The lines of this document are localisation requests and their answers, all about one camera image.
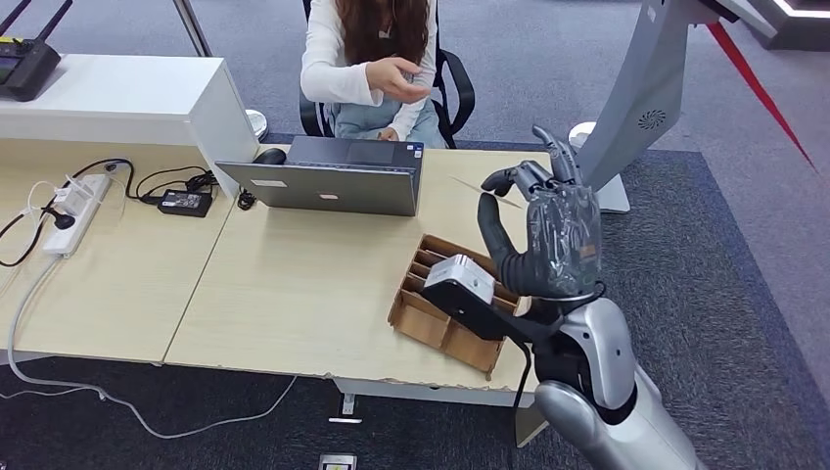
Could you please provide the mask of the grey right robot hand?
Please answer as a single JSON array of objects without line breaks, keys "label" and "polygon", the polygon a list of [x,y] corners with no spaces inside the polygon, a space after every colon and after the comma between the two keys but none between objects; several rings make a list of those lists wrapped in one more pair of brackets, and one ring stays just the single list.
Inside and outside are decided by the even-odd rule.
[{"label": "grey right robot hand", "polygon": [[[601,271],[601,216],[584,184],[571,144],[540,125],[531,127],[550,167],[524,160],[495,171],[481,184],[477,222],[498,279],[519,296],[590,297]],[[498,202],[515,187],[527,202],[527,248],[517,251]]]}]

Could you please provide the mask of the person's right hand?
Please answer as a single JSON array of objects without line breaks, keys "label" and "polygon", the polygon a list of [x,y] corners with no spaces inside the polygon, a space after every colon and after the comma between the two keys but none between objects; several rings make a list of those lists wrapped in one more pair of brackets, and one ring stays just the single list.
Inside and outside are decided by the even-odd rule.
[{"label": "person's right hand", "polygon": [[417,75],[421,68],[399,57],[387,57],[366,65],[365,74],[369,88],[379,90],[396,101],[411,104],[426,98],[431,89],[407,80],[406,74]]}]

